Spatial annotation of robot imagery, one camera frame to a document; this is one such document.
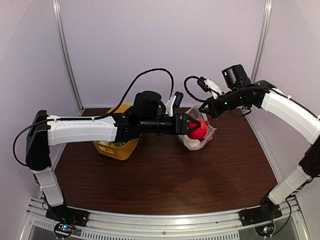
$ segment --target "brown table surface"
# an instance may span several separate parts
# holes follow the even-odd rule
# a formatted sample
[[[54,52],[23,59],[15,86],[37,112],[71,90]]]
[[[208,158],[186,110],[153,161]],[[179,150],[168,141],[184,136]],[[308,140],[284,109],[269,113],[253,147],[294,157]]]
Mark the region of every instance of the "brown table surface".
[[[106,109],[86,109],[84,116]],[[209,119],[217,128],[200,150],[189,151],[176,136],[138,145],[128,160],[97,152],[92,142],[68,143],[56,167],[67,204],[122,214],[193,214],[256,206],[276,183],[245,117],[228,112]],[[143,142],[158,139],[155,134]]]

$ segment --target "white panel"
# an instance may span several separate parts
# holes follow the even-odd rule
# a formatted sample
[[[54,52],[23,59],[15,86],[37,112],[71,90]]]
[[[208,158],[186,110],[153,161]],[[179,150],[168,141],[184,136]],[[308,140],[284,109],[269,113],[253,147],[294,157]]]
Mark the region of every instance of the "white panel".
[[[270,32],[258,80],[320,113],[320,1],[274,0]],[[252,117],[284,178],[303,157],[307,141],[276,116],[254,110]],[[319,179],[297,194],[313,240],[320,235]]]
[[[17,239],[30,197],[39,190],[29,169],[15,162],[12,143],[38,110],[74,116],[77,108],[65,71],[52,1],[0,3],[0,239]],[[24,161],[26,135],[17,143]],[[59,146],[51,149],[54,159]]]
[[[250,75],[255,60],[264,0],[64,0],[66,42],[84,106],[113,106],[139,73],[167,68],[175,91],[190,75],[205,76],[226,90],[221,71],[242,63]],[[199,98],[209,95],[190,81]],[[137,92],[153,90],[167,102],[170,79],[149,73]],[[182,105],[195,102],[185,96]]]

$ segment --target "clear plastic bag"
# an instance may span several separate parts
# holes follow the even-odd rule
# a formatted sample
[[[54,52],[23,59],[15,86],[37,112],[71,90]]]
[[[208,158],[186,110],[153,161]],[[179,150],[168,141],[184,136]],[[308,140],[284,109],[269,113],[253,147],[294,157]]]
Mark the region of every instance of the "clear plastic bag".
[[[194,105],[185,113],[196,120],[207,122],[207,115],[205,113],[200,112],[199,107],[200,105]],[[204,136],[204,139],[202,141],[197,139],[191,139],[188,137],[188,135],[179,135],[178,138],[186,146],[187,149],[189,149],[190,151],[195,151],[202,149],[207,144],[207,142],[209,142],[213,138],[215,131],[216,128],[213,128],[210,124],[208,124],[206,135]]]

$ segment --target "yellow container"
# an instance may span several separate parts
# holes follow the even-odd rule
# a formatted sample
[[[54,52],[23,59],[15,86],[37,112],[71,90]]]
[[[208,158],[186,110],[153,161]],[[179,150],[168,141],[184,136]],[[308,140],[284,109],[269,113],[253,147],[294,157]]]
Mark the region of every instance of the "yellow container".
[[[130,108],[132,105],[130,104],[122,104],[116,113],[124,113],[128,108]],[[128,141],[125,145],[123,146],[117,146],[115,143],[104,143],[103,141],[94,141],[93,142],[95,148],[97,151],[102,154],[106,155],[108,157],[118,159],[118,160],[127,160],[133,151],[136,149],[137,145],[139,144],[139,138],[137,139],[132,139]]]

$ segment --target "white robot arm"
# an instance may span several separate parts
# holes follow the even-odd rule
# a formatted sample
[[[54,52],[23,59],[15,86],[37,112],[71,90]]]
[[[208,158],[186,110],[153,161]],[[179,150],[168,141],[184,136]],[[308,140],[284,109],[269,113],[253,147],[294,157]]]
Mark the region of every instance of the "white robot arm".
[[[288,123],[311,144],[298,166],[262,198],[260,209],[240,212],[240,219],[245,219],[243,225],[270,220],[273,215],[277,216],[280,203],[320,175],[320,116],[265,80],[251,83],[242,65],[229,67],[222,74],[231,91],[205,100],[200,112],[217,118],[225,111],[239,107],[250,109],[254,105]]]
[[[50,213],[55,220],[70,224],[81,220],[87,213],[75,213],[67,207],[63,192],[52,169],[49,147],[74,142],[105,141],[127,142],[144,133],[186,135],[200,123],[187,114],[173,113],[179,107],[183,94],[176,92],[164,108],[161,96],[152,91],[143,91],[135,96],[134,104],[123,113],[111,112],[93,117],[61,117],[47,115],[40,110],[34,118],[33,127],[27,136],[26,166],[30,168],[43,191]],[[188,122],[195,127],[189,128]]]

